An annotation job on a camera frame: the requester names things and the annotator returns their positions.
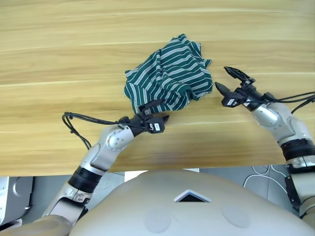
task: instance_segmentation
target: white stripe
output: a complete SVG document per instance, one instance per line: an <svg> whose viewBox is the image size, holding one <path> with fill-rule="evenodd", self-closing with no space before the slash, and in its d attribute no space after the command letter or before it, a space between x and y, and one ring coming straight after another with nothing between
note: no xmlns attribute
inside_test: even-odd
<svg viewBox="0 0 315 236"><path fill-rule="evenodd" d="M192 48L196 51L196 53L202 58L201 52L200 52L198 46L194 43L191 43L191 45L192 45Z"/></svg>
<svg viewBox="0 0 315 236"><path fill-rule="evenodd" d="M167 84L168 82L172 81L172 79L166 79L163 81L163 83L161 84L161 87L164 87L165 84Z"/></svg>
<svg viewBox="0 0 315 236"><path fill-rule="evenodd" d="M187 46L184 46L182 48L178 48L178 49L174 49L168 53L165 53L164 55L161 56L161 59L164 59L166 57L168 57L169 55L173 54L173 53L176 53L176 52L182 52L184 50L186 50L188 47Z"/></svg>
<svg viewBox="0 0 315 236"><path fill-rule="evenodd" d="M198 98L203 97L204 95L206 95L206 94L208 94L208 93L210 93L210 92L203 92L203 93L197 95L197 97L198 97Z"/></svg>
<svg viewBox="0 0 315 236"><path fill-rule="evenodd" d="M207 69L204 69L204 68L200 68L200 70L206 74L210 74L210 72L207 70Z"/></svg>
<svg viewBox="0 0 315 236"><path fill-rule="evenodd" d="M177 65L177 64L179 64L179 63L182 63L182 62L184 62L184 61L189 60L190 58L191 58L191 55L188 55L187 57L185 57L185 58L183 58L183 59L179 59L179 60L175 61L174 63L170 63L170 64L168 64L168 65L165 65L163 68L166 69L166 68L168 68L168 67L170 67L170 66Z"/></svg>
<svg viewBox="0 0 315 236"><path fill-rule="evenodd" d="M161 49L161 52L165 51L165 50L169 50L170 48L172 47L181 47L181 45L179 44L180 42L177 40L176 41L173 41L173 42L170 42L169 44L167 44L163 49Z"/></svg>
<svg viewBox="0 0 315 236"><path fill-rule="evenodd" d="M139 70L140 70L141 68L145 67L145 65L146 65L147 63L152 63L148 68L146 68L146 69L141 73L141 75L138 77L138 79L136 80L136 82L134 82L135 85L138 85L138 84L140 83L140 81L142 80L142 78L145 76L145 74L146 74L149 70L151 70L153 67L155 67L155 65L156 65L157 62L158 62L158 59L159 59L159 54L157 54L157 56L156 56L156 58L155 58L155 61L154 61L153 63L152 63L152 60L149 60L149 61L147 61L145 64L143 64L143 65L139 68Z"/></svg>
<svg viewBox="0 0 315 236"><path fill-rule="evenodd" d="M131 87L132 92L133 92L134 107L135 107L136 111L139 112L136 90L135 90L134 85L132 83L130 83L130 87Z"/></svg>
<svg viewBox="0 0 315 236"><path fill-rule="evenodd" d="M162 91L162 87L159 87L157 92L154 94L154 100L158 98L159 93Z"/></svg>
<svg viewBox="0 0 315 236"><path fill-rule="evenodd" d="M172 94L171 92L167 92L167 95L165 97L165 101L167 101L167 99L170 97L171 94Z"/></svg>
<svg viewBox="0 0 315 236"><path fill-rule="evenodd" d="M191 88L192 88L192 89L200 89L200 88L205 87L205 86L207 86L207 85L209 85L208 81L204 82L203 84L197 85L197 86L195 86L195 87L194 87L194 86L191 86Z"/></svg>
<svg viewBox="0 0 315 236"><path fill-rule="evenodd" d="M205 92L205 91L208 91L208 90L210 90L212 88L212 85L209 87L209 88L206 88L206 89L204 89L204 90L201 90L201 91L198 91L198 92L196 92L196 93L202 93L202 92Z"/></svg>
<svg viewBox="0 0 315 236"><path fill-rule="evenodd" d="M161 105L158 105L158 106L157 106L157 110L158 110L158 112L162 112Z"/></svg>
<svg viewBox="0 0 315 236"><path fill-rule="evenodd" d="M189 77L189 78L179 80L179 82L185 83L185 82L188 82L188 81L190 81L190 80L196 79L196 78L198 78L198 77L200 77L200 76L202 76L202 75L203 75L203 73L200 72L200 73L197 74L197 75L193 75L193 76L191 76L191 77Z"/></svg>
<svg viewBox="0 0 315 236"><path fill-rule="evenodd" d="M128 77L128 76L130 76L133 72L134 72L134 70L131 70L131 71L129 71L128 73L126 73L125 75Z"/></svg>
<svg viewBox="0 0 315 236"><path fill-rule="evenodd" d="M173 104L171 105L171 107L175 107L175 105L178 103L180 96L178 96L175 100L175 102L173 102Z"/></svg>
<svg viewBox="0 0 315 236"><path fill-rule="evenodd" d="M170 76L170 75L178 74L178 73L183 72L183 71L191 71L191 70L193 70L196 66L198 66L198 64L197 64L197 63L194 63L191 67L189 67L189 68L187 68L187 69L182 69L182 68L180 68L180 69L178 69L178 70L169 72L169 73L167 73L167 74Z"/></svg>
<svg viewBox="0 0 315 236"><path fill-rule="evenodd" d="M142 93L143 93L143 98L144 98L144 104L147 104L148 103L148 98L146 96L146 92L144 89L142 89Z"/></svg>
<svg viewBox="0 0 315 236"><path fill-rule="evenodd" d="M184 52L184 53L181 53L181 54L176 55L176 56L173 57L173 58L168 59L167 61L164 61L163 63L161 63L161 65L164 66L164 65L167 64L170 60L173 60L174 58L177 58L177 57L180 57L180 56L184 56L185 54L191 55L189 52Z"/></svg>

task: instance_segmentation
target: robotic hand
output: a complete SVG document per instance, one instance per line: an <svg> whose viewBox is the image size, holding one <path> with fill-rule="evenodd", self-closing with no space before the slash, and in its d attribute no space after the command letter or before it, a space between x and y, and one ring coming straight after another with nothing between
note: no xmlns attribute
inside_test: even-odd
<svg viewBox="0 0 315 236"><path fill-rule="evenodd" d="M304 221L315 224L315 146L306 125L293 116L283 104L284 99L276 99L269 92L260 94L253 85L255 79L239 69L226 66L225 70L239 79L241 86L231 92L216 82L217 89L224 96L222 105L234 108L243 104L260 126L273 135L283 151L290 173L285 178L289 199L299 209Z"/></svg>

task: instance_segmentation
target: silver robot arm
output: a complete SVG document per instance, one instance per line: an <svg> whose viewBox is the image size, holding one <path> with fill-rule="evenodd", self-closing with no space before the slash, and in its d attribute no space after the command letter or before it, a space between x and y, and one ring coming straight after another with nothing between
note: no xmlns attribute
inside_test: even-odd
<svg viewBox="0 0 315 236"><path fill-rule="evenodd" d="M285 178L288 197L299 210L301 219L315 228L315 146L306 125L294 117L283 103L261 103L276 100L270 93L260 94L252 85L255 80L242 71L225 67L228 74L240 79L241 87L234 92L216 83L224 96L223 106L243 104L260 126L276 139L286 159L289 176Z"/></svg>
<svg viewBox="0 0 315 236"><path fill-rule="evenodd" d="M102 176L107 173L117 156L134 137L143 132L156 134L164 131L164 123L168 120L168 116L155 118L150 112L151 107L162 102L162 100L152 101L140 106L140 112L133 118L121 118L119 121L126 125L106 127L70 180L62 186L49 204L42 218L31 224L2 232L0 235L67 236L77 221L88 212L85 205L92 198Z"/></svg>

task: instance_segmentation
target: striped shirt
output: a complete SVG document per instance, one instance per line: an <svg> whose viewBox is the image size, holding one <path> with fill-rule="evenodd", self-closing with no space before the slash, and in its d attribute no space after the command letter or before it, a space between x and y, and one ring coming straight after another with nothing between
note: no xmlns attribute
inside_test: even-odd
<svg viewBox="0 0 315 236"><path fill-rule="evenodd" d="M201 44L181 34L125 72L124 93L135 113L139 106L156 99L164 102L151 108L151 113L180 110L212 91L212 78L206 69L210 63L201 56Z"/></svg>

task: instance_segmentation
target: wooden table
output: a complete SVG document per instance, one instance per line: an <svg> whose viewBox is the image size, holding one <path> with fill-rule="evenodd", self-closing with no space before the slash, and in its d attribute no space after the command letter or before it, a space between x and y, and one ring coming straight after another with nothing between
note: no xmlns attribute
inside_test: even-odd
<svg viewBox="0 0 315 236"><path fill-rule="evenodd" d="M231 89L238 81L225 65L279 98L315 89L314 0L2 0L0 175L72 173L86 150L63 112L131 116L124 71L181 33ZM296 115L314 135L314 104ZM74 125L92 143L104 128ZM243 107L222 107L214 90L171 113L165 133L138 136L112 171L284 162L271 134Z"/></svg>

